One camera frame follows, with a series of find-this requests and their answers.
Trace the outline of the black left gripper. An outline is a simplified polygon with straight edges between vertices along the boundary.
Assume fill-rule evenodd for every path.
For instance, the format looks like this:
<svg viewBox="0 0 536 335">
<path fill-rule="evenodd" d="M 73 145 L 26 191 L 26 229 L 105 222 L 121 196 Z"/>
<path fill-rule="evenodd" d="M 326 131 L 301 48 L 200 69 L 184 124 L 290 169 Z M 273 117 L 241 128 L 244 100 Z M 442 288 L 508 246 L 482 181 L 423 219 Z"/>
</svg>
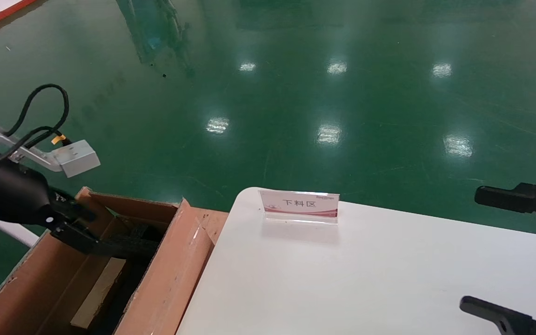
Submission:
<svg viewBox="0 0 536 335">
<path fill-rule="evenodd" d="M 15 163 L 0 162 L 0 221 L 52 229 L 50 234 L 54 238 L 74 250 L 85 255 L 104 256 L 106 253 L 97 235 L 81 223 L 62 222 L 61 215 L 69 221 L 93 222 L 96 214 L 61 189 L 57 189 L 56 211 L 52 195 L 53 191 L 41 173 Z"/>
</svg>

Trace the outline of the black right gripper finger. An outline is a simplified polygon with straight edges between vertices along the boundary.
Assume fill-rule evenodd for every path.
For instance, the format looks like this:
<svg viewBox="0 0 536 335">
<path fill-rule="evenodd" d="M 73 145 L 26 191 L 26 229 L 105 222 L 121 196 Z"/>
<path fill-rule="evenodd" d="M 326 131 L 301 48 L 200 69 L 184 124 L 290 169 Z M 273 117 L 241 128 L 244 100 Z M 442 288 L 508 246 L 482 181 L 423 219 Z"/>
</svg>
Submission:
<svg viewBox="0 0 536 335">
<path fill-rule="evenodd" d="M 467 314 L 495 324 L 502 335 L 536 335 L 536 319 L 472 296 L 461 298 L 459 308 Z"/>
<path fill-rule="evenodd" d="M 475 202 L 519 213 L 536 213 L 536 184 L 521 183 L 513 189 L 480 186 Z"/>
</svg>

